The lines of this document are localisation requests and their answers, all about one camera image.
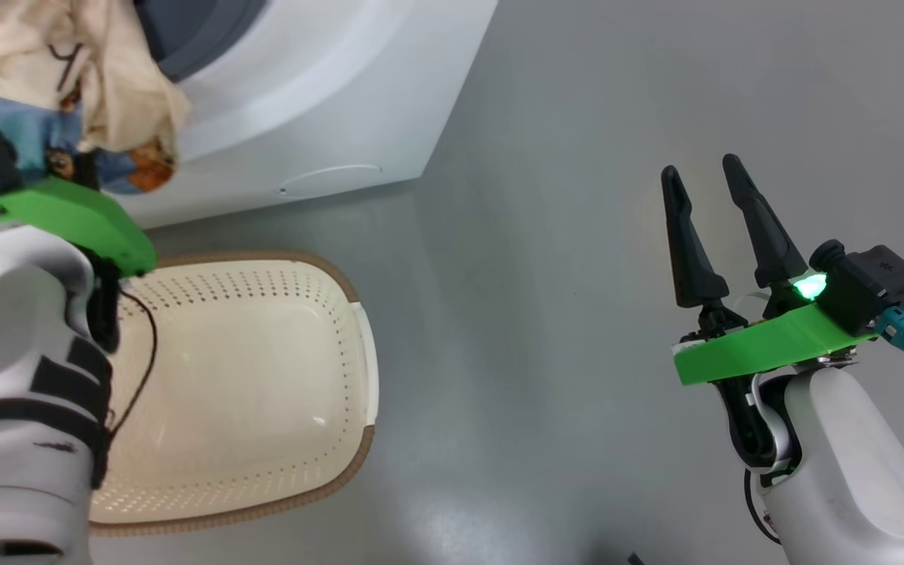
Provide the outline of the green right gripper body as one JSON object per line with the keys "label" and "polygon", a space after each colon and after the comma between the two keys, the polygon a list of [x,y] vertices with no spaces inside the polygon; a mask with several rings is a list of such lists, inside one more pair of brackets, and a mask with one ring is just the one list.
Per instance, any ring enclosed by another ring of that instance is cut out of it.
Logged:
{"label": "green right gripper body", "polygon": [[851,336],[817,304],[786,312],[710,341],[673,347],[683,385],[711,383],[767,373],[863,344],[871,335]]}

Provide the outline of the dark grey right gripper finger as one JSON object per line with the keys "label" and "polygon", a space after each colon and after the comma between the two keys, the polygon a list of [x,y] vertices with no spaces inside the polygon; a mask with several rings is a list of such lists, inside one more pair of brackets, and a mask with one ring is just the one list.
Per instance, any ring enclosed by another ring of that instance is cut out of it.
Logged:
{"label": "dark grey right gripper finger", "polygon": [[754,279],[759,287],[800,278],[807,264],[794,246],[789,233],[771,205],[756,188],[756,183],[735,154],[722,158],[722,168],[731,200],[742,211],[749,241],[756,258]]}
{"label": "dark grey right gripper finger", "polygon": [[713,271],[692,219],[692,205],[674,166],[661,173],[665,228],[676,304],[697,308],[718,303],[729,294],[725,279]]}

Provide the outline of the cream perforated laundry basket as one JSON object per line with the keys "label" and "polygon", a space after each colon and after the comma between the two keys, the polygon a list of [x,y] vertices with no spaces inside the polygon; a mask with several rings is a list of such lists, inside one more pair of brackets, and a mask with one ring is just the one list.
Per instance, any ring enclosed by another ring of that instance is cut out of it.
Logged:
{"label": "cream perforated laundry basket", "polygon": [[365,464],[379,361],[351,280],[310,253],[164,260],[126,284],[96,537],[172,535],[336,494]]}

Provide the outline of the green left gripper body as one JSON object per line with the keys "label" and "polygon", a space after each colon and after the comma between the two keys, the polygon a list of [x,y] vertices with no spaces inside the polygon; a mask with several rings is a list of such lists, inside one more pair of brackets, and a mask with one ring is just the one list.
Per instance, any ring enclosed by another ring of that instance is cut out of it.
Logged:
{"label": "green left gripper body", "polygon": [[0,224],[43,230],[114,262],[125,278],[154,271],[157,253],[144,230],[108,194],[48,177],[0,195]]}

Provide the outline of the grey rubber door gasket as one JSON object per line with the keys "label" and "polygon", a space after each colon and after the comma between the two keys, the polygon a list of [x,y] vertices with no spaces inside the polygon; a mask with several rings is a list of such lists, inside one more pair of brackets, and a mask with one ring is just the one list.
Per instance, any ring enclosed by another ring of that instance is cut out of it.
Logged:
{"label": "grey rubber door gasket", "polygon": [[155,62],[175,83],[239,42],[269,0],[133,0]]}

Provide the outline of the white front-load washing machine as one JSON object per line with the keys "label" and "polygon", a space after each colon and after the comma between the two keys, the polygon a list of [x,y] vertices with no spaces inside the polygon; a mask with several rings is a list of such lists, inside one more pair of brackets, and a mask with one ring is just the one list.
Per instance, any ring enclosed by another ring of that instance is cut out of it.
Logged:
{"label": "white front-load washing machine", "polygon": [[288,179],[365,164],[422,175],[498,0],[269,0],[191,101],[173,179],[118,197],[144,228],[275,206]]}

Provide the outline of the cream garment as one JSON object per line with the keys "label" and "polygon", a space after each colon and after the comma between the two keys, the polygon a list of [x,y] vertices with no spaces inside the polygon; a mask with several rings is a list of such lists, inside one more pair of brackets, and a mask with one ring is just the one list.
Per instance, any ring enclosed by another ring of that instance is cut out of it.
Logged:
{"label": "cream garment", "polygon": [[133,0],[0,0],[0,99],[82,113],[80,149],[177,151],[191,104]]}

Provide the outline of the round filter cover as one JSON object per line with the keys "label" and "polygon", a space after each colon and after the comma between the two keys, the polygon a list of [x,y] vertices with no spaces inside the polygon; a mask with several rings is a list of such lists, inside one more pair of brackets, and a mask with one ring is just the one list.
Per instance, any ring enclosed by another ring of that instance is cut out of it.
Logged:
{"label": "round filter cover", "polygon": [[299,200],[358,190],[376,185],[381,173],[381,168],[374,165],[327,167],[288,179],[280,187],[279,195]]}

